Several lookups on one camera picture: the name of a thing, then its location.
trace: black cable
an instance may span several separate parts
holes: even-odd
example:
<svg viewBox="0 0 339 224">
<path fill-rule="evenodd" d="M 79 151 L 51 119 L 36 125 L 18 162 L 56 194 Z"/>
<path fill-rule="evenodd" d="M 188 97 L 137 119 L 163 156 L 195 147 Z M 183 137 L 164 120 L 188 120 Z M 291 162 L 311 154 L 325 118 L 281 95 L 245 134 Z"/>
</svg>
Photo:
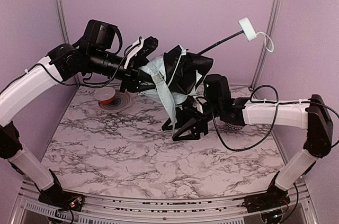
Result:
<svg viewBox="0 0 339 224">
<path fill-rule="evenodd" d="M 230 148 L 230 147 L 224 142 L 224 140 L 223 140 L 222 137 L 221 137 L 221 134 L 220 134 L 219 129 L 218 129 L 218 126 L 217 126 L 216 118 L 215 118 L 215 115 L 214 115 L 214 112 L 213 112 L 213 106 L 212 106 L 212 104 L 211 104 L 211 103 L 209 102 L 209 100 L 206 99 L 205 97 L 197 97 L 196 99 L 199 99 L 199 98 L 201 98 L 201 99 L 203 99 L 203 100 L 205 100 L 205 101 L 207 101 L 207 102 L 209 103 L 210 108 L 211 108 L 211 110 L 212 110 L 213 124 L 214 124 L 214 127 L 215 127 L 215 129 L 216 129 L 218 138 L 220 139 L 222 145 L 223 145 L 226 149 L 228 149 L 228 150 L 230 150 L 230 151 L 236 151 L 236 152 L 239 152 L 239 151 L 247 151 L 247 150 L 250 150 L 250 149 L 256 147 L 257 145 L 261 144 L 261 143 L 262 143 L 262 142 L 263 142 L 263 141 L 271 134 L 272 129 L 273 129 L 273 126 L 274 126 L 274 124 L 275 124 L 276 116 L 277 116 L 277 114 L 278 114 L 278 107 L 279 107 L 279 105 L 277 105 L 276 108 L 275 108 L 274 118 L 273 118 L 273 121 L 272 121 L 272 124 L 271 124 L 271 127 L 270 127 L 269 131 L 267 132 L 267 134 L 266 134 L 260 141 L 258 141 L 258 142 L 255 143 L 254 145 L 249 146 L 249 147 L 246 147 L 246 148 L 242 148 L 242 149 L 234 149 L 234 148 Z"/>
<path fill-rule="evenodd" d="M 290 212 L 290 214 L 289 214 L 284 220 L 280 221 L 280 224 L 282 224 L 282 223 L 284 223 L 285 221 L 287 221 L 288 218 L 290 218 L 290 217 L 292 216 L 292 214 L 293 214 L 293 213 L 296 211 L 296 209 L 297 209 L 297 206 L 298 206 L 298 203 L 299 203 L 299 191 L 298 191 L 298 188 L 297 188 L 296 184 L 293 183 L 293 185 L 295 186 L 296 191 L 297 191 L 297 201 L 296 201 L 296 205 L 295 205 L 295 207 L 293 208 L 293 210 Z"/>
<path fill-rule="evenodd" d="M 286 210 L 284 210 L 282 213 L 280 213 L 280 214 L 277 214 L 277 215 L 275 215 L 275 216 L 273 216 L 272 218 L 269 218 L 269 219 L 266 219 L 266 221 L 268 221 L 268 220 L 276 220 L 278 217 L 280 217 L 280 216 L 284 216 L 286 213 L 287 213 L 287 211 L 288 211 L 288 209 L 290 209 L 290 207 L 289 207 L 289 205 L 287 204 L 287 202 L 285 201 L 285 200 L 283 200 L 283 202 L 285 203 L 285 205 L 286 205 Z"/>
<path fill-rule="evenodd" d="M 265 103 L 264 101 L 257 101 L 257 102 L 254 102 L 254 103 Z M 322 103 L 318 103 L 318 102 L 313 102 L 313 101 L 289 101 L 289 102 L 280 102 L 279 105 L 290 105 L 290 104 L 313 104 L 313 105 L 318 105 L 318 106 L 322 106 L 328 110 L 330 110 L 332 113 L 334 113 L 337 118 L 339 119 L 339 114 L 333 109 L 331 108 L 330 106 L 327 106 L 325 104 L 322 104 Z M 334 143 L 331 148 L 334 148 L 336 147 L 337 145 L 339 144 L 339 139 L 336 143 Z"/>
<path fill-rule="evenodd" d="M 253 97 L 253 95 L 254 95 L 254 93 L 255 93 L 256 91 L 258 91 L 259 89 L 264 88 L 264 87 L 268 87 L 268 88 L 273 89 L 274 92 L 275 92 L 275 96 L 276 96 L 276 101 L 275 101 L 275 102 L 270 101 L 270 102 L 267 102 L 267 103 L 272 103 L 272 104 L 278 103 L 278 102 L 279 102 L 278 91 L 277 91 L 273 86 L 271 86 L 271 85 L 262 85 L 262 86 L 259 86 L 258 88 L 256 88 L 256 89 L 253 91 L 253 93 L 251 94 L 251 97 L 249 98 L 249 100 L 250 100 L 251 102 L 253 102 L 253 103 L 261 103 L 261 102 L 259 102 L 259 101 L 258 101 L 258 102 L 252 101 L 252 97 Z M 274 117 L 273 117 L 272 124 L 271 124 L 271 126 L 270 126 L 270 129 L 269 129 L 268 132 L 266 133 L 266 135 L 265 135 L 261 140 L 259 140 L 257 143 L 255 143 L 255 144 L 253 144 L 253 145 L 251 145 L 251 146 L 249 146 L 249 147 L 245 147 L 245 148 L 242 148 L 242 149 L 234 149 L 234 148 L 229 147 L 229 146 L 224 142 L 224 140 L 222 139 L 222 136 L 221 136 L 221 134 L 220 134 L 220 132 L 219 132 L 219 129 L 218 129 L 218 126 L 217 126 L 217 122 L 216 122 L 216 118 L 215 118 L 215 115 L 214 115 L 213 106 L 212 106 L 211 102 L 210 102 L 208 99 L 206 99 L 205 97 L 197 97 L 196 99 L 200 99 L 200 98 L 203 99 L 203 100 L 205 100 L 205 101 L 207 101 L 207 102 L 209 103 L 210 108 L 211 108 L 211 111 L 212 111 L 213 124 L 214 124 L 214 127 L 215 127 L 215 129 L 216 129 L 216 133 L 217 133 L 217 135 L 218 135 L 218 138 L 219 138 L 219 140 L 221 141 L 222 145 L 223 145 L 226 149 L 228 149 L 228 150 L 230 150 L 230 151 L 236 151 L 236 152 L 239 152 L 239 151 L 247 151 L 247 150 L 250 150 L 250 149 L 252 149 L 252 148 L 258 146 L 259 144 L 261 144 L 261 143 L 262 143 L 262 142 L 263 142 L 263 141 L 271 134 L 271 132 L 272 132 L 272 130 L 273 130 L 273 127 L 274 127 L 274 124 L 275 124 L 276 117 L 277 117 L 277 115 L 278 115 L 279 105 L 277 104 L 277 105 L 276 105 L 276 108 L 275 108 L 275 113 L 274 113 Z"/>
<path fill-rule="evenodd" d="M 24 75 L 26 75 L 26 73 L 22 74 L 21 76 L 17 77 L 16 79 L 12 80 L 8 85 L 6 85 L 6 87 L 4 89 L 1 90 L 0 95 L 7 89 L 10 87 L 10 85 L 12 85 L 15 81 L 19 80 L 20 78 L 22 78 Z"/>
<path fill-rule="evenodd" d="M 139 37 L 139 45 L 134 46 L 131 50 L 129 50 L 129 48 L 131 48 L 133 45 L 129 45 L 129 46 L 125 49 L 125 51 L 123 52 L 124 57 L 126 56 L 127 50 L 128 50 L 128 53 L 130 53 L 134 48 L 140 46 L 140 44 L 141 44 L 141 36 Z M 106 80 L 106 81 L 104 81 L 104 82 L 89 82 L 89 80 L 91 80 L 91 78 L 92 78 L 92 75 L 93 75 L 93 73 L 91 73 L 91 75 L 90 75 L 89 77 L 83 78 L 83 82 L 84 82 L 85 84 L 87 84 L 87 85 L 101 85 L 101 84 L 106 84 L 106 83 L 109 81 L 109 80 Z"/>
<path fill-rule="evenodd" d="M 87 84 L 82 84 L 82 83 L 72 83 L 72 84 L 67 84 L 67 83 L 61 82 L 61 81 L 59 81 L 58 79 L 56 79 L 55 77 L 53 77 L 52 74 L 48 71 L 48 69 L 47 69 L 43 64 L 34 64 L 34 65 L 28 70 L 28 72 L 30 72 L 33 68 L 35 68 L 35 67 L 37 67 L 37 66 L 41 66 L 41 67 L 45 70 L 45 72 L 47 73 L 47 75 L 50 76 L 55 82 L 57 82 L 57 83 L 60 84 L 60 85 L 64 85 L 64 86 L 85 86 L 85 87 L 89 87 L 89 88 L 98 89 L 98 88 L 105 87 L 105 86 L 107 86 L 110 82 L 112 82 L 112 80 L 114 79 L 115 75 L 117 74 L 119 68 L 121 67 L 123 61 L 126 59 L 127 55 L 128 55 L 129 53 L 131 53 L 131 51 L 132 51 L 134 48 L 136 48 L 136 47 L 138 47 L 138 46 L 140 46 L 140 45 L 141 45 L 141 37 L 139 37 L 139 44 L 138 44 L 138 45 L 135 45 L 135 46 L 132 47 L 132 48 L 130 48 L 130 47 L 132 46 L 132 45 L 130 45 L 130 46 L 128 46 L 128 47 L 126 48 L 126 50 L 124 51 L 124 56 L 123 56 L 122 60 L 120 61 L 120 63 L 119 63 L 119 65 L 118 65 L 117 69 L 115 70 L 113 76 L 112 76 L 109 80 L 107 80 L 107 81 L 105 81 L 105 82 L 99 82 L 99 83 L 91 83 L 91 82 L 88 82 Z M 0 95 L 1 95 L 6 89 L 8 89 L 14 82 L 16 82 L 17 80 L 19 80 L 20 78 L 22 78 L 22 77 L 25 76 L 25 75 L 26 75 L 26 73 L 22 74 L 21 76 L 17 77 L 16 79 L 12 80 L 12 81 L 11 81 L 11 82 L 3 89 L 3 90 L 1 90 Z"/>
<path fill-rule="evenodd" d="M 82 38 L 83 38 L 83 37 L 81 37 L 80 39 L 78 39 L 74 44 L 72 44 L 72 46 L 73 46 L 74 48 L 79 47 Z"/>
<path fill-rule="evenodd" d="M 74 214 L 73 214 L 73 211 L 71 210 L 71 208 L 69 208 L 68 211 L 70 212 L 70 215 L 72 215 L 72 220 L 70 221 L 69 224 L 73 224 L 73 222 L 74 222 Z"/>
</svg>

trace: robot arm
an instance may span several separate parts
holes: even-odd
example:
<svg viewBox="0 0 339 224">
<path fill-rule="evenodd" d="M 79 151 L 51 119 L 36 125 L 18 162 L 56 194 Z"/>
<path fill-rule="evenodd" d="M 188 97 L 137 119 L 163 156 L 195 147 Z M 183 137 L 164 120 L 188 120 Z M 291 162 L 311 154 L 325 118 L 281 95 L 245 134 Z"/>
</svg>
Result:
<svg viewBox="0 0 339 224">
<path fill-rule="evenodd" d="M 70 206 L 80 210 L 83 196 L 63 191 L 55 174 L 45 168 L 19 141 L 19 133 L 12 119 L 28 103 L 49 88 L 69 80 L 77 73 L 97 73 L 108 78 L 115 75 L 121 80 L 120 91 L 138 92 L 154 88 L 152 78 L 139 70 L 148 63 L 147 56 L 158 45 L 157 39 L 139 39 L 131 47 L 129 55 L 122 58 L 106 49 L 111 44 L 117 27 L 99 21 L 90 21 L 84 36 L 73 46 L 62 44 L 50 51 L 38 64 L 26 71 L 26 75 L 11 84 L 0 94 L 0 158 L 7 159 L 14 168 L 32 179 L 43 195 L 39 200 L 56 206 Z M 231 126 L 246 124 L 271 124 L 276 106 L 269 103 L 251 103 L 249 98 L 233 99 L 227 78 L 208 75 L 204 80 L 204 96 L 211 103 L 200 104 L 193 97 L 177 108 L 178 131 L 173 140 L 200 139 L 200 133 L 208 133 L 208 122 L 212 115 Z M 312 102 L 323 104 L 318 95 Z M 331 150 L 333 123 L 326 109 L 312 103 L 279 105 L 275 124 L 308 129 L 302 150 L 280 170 L 264 194 L 249 196 L 244 206 L 248 211 L 268 209 L 281 205 L 286 200 L 287 190 L 318 158 Z M 170 122 L 163 129 L 171 129 Z M 181 136 L 191 130 L 191 135 Z"/>
<path fill-rule="evenodd" d="M 121 91 L 137 92 L 152 88 L 151 77 L 138 68 L 147 63 L 146 57 L 156 49 L 157 40 L 149 37 L 136 41 L 131 45 L 129 50 L 132 52 L 126 56 L 124 65 L 119 66 L 123 58 L 105 51 L 111 48 L 116 32 L 114 25 L 90 21 L 84 36 L 75 44 L 79 49 L 69 44 L 56 47 L 0 94 L 0 158 L 7 159 L 19 173 L 33 180 L 41 192 L 39 200 L 42 202 L 80 210 L 83 196 L 62 189 L 56 175 L 20 143 L 19 132 L 12 120 L 40 94 L 59 83 L 65 84 L 63 82 L 79 72 L 112 77 L 117 70 L 116 78 L 123 81 Z M 143 88 L 141 82 L 151 84 Z"/>
<path fill-rule="evenodd" d="M 325 157 L 331 151 L 333 122 L 327 109 L 322 106 L 324 101 L 319 95 L 312 95 L 308 100 L 273 104 L 267 100 L 251 102 L 250 98 L 234 99 L 231 98 L 227 78 L 214 74 L 208 75 L 204 81 L 204 97 L 210 103 L 199 103 L 190 98 L 183 104 L 183 109 L 178 110 L 176 127 L 179 129 L 173 137 L 175 141 L 199 139 L 202 132 L 206 135 L 207 123 L 212 120 L 212 115 L 220 117 L 233 129 L 245 125 L 272 124 L 277 105 L 275 125 L 308 130 L 304 146 L 276 174 L 267 192 L 245 198 L 243 206 L 249 212 L 285 205 L 289 202 L 287 190 L 314 166 L 318 158 Z M 163 129 L 170 129 L 168 124 Z M 189 130 L 191 135 L 181 136 Z"/>
</svg>

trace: lavender backdrop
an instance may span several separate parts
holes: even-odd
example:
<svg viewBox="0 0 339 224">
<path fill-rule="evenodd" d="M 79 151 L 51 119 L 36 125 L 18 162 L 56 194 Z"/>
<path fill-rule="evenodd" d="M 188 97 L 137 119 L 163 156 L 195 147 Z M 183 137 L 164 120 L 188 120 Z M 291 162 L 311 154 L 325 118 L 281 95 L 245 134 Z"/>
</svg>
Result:
<svg viewBox="0 0 339 224">
<path fill-rule="evenodd" d="M 53 0 L 0 0 L 0 88 L 62 43 Z M 24 143 L 38 158 L 44 151 L 75 89 L 55 87 L 14 119 Z M 0 159 L 0 223 L 8 223 L 22 176 Z"/>
<path fill-rule="evenodd" d="M 256 31 L 265 31 L 272 0 L 63 0 L 63 4 L 71 41 L 83 34 L 90 19 L 97 19 L 120 28 L 124 47 L 140 35 L 156 37 L 159 55 L 177 44 L 199 52 L 241 30 L 238 20 L 243 17 L 249 17 Z M 247 42 L 242 35 L 206 53 L 217 59 L 213 71 L 231 83 L 249 85 L 262 40 Z"/>
<path fill-rule="evenodd" d="M 339 0 L 282 0 L 274 29 L 275 52 L 269 55 L 260 84 L 274 85 L 281 100 L 320 94 L 339 111 Z M 333 141 L 339 137 L 335 121 Z M 304 144 L 306 132 L 276 128 L 288 157 Z M 320 159 L 306 176 L 319 223 L 337 223 L 339 205 L 339 147 Z"/>
</svg>

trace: red cup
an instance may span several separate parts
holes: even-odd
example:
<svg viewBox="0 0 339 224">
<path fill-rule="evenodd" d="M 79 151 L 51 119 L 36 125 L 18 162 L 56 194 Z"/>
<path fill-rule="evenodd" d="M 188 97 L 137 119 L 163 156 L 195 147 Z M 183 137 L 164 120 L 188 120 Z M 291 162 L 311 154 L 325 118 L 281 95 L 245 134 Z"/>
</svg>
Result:
<svg viewBox="0 0 339 224">
<path fill-rule="evenodd" d="M 94 94 L 95 99 L 103 105 L 108 105 L 112 103 L 112 101 L 114 100 L 114 96 L 115 96 L 115 89 L 111 87 L 100 88 Z"/>
</svg>

